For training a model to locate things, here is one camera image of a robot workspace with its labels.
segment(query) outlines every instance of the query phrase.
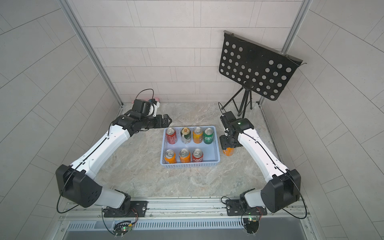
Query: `tile wall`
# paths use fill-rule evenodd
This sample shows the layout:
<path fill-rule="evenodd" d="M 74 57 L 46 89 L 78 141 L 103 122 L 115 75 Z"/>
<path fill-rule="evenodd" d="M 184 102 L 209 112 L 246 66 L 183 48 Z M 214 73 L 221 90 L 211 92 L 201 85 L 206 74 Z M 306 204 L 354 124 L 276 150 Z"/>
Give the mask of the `tile wall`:
<path fill-rule="evenodd" d="M 300 1 L 68 1 L 123 102 L 145 88 L 153 88 L 161 102 L 229 100 L 240 85 L 218 72 L 223 30 L 279 50 L 301 5 Z"/>
<path fill-rule="evenodd" d="M 313 0 L 299 67 L 263 105 L 322 239 L 384 239 L 384 2 Z"/>
<path fill-rule="evenodd" d="M 118 110 L 55 0 L 1 1 L 0 239 L 49 236 L 56 169 L 85 153 Z"/>

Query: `pink object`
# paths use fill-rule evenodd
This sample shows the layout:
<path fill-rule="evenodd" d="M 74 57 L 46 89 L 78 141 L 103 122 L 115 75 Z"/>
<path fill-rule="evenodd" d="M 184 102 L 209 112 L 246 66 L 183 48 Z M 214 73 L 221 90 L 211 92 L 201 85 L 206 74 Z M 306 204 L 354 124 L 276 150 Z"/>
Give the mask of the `pink object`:
<path fill-rule="evenodd" d="M 160 99 L 159 98 L 154 98 L 156 101 L 160 102 Z"/>

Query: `can lid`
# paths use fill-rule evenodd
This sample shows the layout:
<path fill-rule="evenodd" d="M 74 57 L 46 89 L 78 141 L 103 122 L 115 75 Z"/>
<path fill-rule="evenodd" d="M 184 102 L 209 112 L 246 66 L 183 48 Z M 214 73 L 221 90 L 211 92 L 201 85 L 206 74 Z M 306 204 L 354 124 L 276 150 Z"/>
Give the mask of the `can lid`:
<path fill-rule="evenodd" d="M 183 134 L 183 135 L 188 135 L 189 133 L 190 133 L 190 130 L 189 130 L 189 128 L 187 128 L 187 127 L 183 128 L 183 129 L 181 130 L 181 134 Z"/>
<path fill-rule="evenodd" d="M 186 149 L 186 148 L 183 148 L 181 151 L 180 151 L 180 157 L 188 157 L 189 155 L 189 150 Z"/>
<path fill-rule="evenodd" d="M 201 134 L 203 130 L 201 129 L 201 127 L 196 127 L 195 130 L 193 130 L 193 132 L 196 134 Z"/>
<path fill-rule="evenodd" d="M 166 154 L 165 154 L 166 158 L 173 158 L 173 156 L 175 156 L 175 152 L 174 151 L 172 151 L 172 150 L 167 150 L 166 151 Z"/>
<path fill-rule="evenodd" d="M 205 132 L 205 134 L 207 134 L 207 135 L 212 135 L 214 131 L 213 131 L 212 128 L 207 127 L 207 128 L 204 130 L 204 132 Z"/>
<path fill-rule="evenodd" d="M 193 156 L 199 158 L 199 157 L 203 156 L 203 151 L 201 151 L 201 149 L 197 148 L 193 151 Z"/>
<path fill-rule="evenodd" d="M 167 135 L 172 135 L 175 133 L 175 129 L 173 129 L 172 127 L 168 128 L 167 131 L 166 131 Z"/>

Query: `marble floor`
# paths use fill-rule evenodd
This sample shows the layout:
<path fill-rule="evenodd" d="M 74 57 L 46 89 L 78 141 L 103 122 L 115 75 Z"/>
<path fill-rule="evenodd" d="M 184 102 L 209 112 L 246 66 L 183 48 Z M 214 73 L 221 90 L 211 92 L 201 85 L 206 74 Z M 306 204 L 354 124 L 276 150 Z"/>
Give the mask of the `marble floor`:
<path fill-rule="evenodd" d="M 125 105 L 124 112 L 131 107 Z M 226 110 L 235 112 L 235 107 L 228 105 Z M 218 136 L 224 134 L 217 103 L 161 103 L 157 113 L 168 114 L 172 127 L 213 125 Z M 248 108 L 245 117 L 275 154 L 259 107 Z M 259 167 L 243 147 L 230 157 L 220 151 L 220 163 L 214 167 L 165 169 L 160 165 L 163 131 L 150 129 L 132 136 L 107 160 L 95 181 L 132 197 L 234 196 L 265 186 Z"/>

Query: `basket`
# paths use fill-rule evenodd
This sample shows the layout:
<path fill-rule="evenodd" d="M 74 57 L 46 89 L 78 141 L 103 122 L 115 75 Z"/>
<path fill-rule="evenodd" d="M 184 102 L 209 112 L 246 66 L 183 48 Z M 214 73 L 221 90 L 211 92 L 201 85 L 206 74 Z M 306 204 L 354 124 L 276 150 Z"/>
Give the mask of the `basket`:
<path fill-rule="evenodd" d="M 201 143 L 195 143 L 193 142 L 193 131 L 195 130 L 197 126 L 195 127 L 187 127 L 191 130 L 191 142 L 188 144 L 184 144 L 181 141 L 181 135 L 180 132 L 185 127 L 174 127 L 176 131 L 177 136 L 177 142 L 175 144 L 169 144 L 166 139 L 166 130 L 164 129 L 163 133 L 163 144 L 161 147 L 161 157 L 160 157 L 160 164 L 163 165 L 165 168 L 183 168 L 183 167 L 208 167 L 208 166 L 216 166 L 220 162 L 220 153 L 219 153 L 219 147 L 218 147 L 218 140 L 217 140 L 217 132 L 215 126 L 199 126 L 205 130 L 205 128 L 210 127 L 214 131 L 214 140 L 211 144 L 205 144 L 204 141 Z M 180 157 L 179 152 L 181 149 L 186 148 L 189 150 L 189 152 L 192 154 L 192 151 L 196 148 L 199 148 L 203 151 L 203 161 L 202 162 L 188 162 L 188 163 L 180 163 Z M 167 150 L 173 150 L 176 155 L 176 161 L 177 163 L 170 164 L 165 161 L 164 154 Z"/>

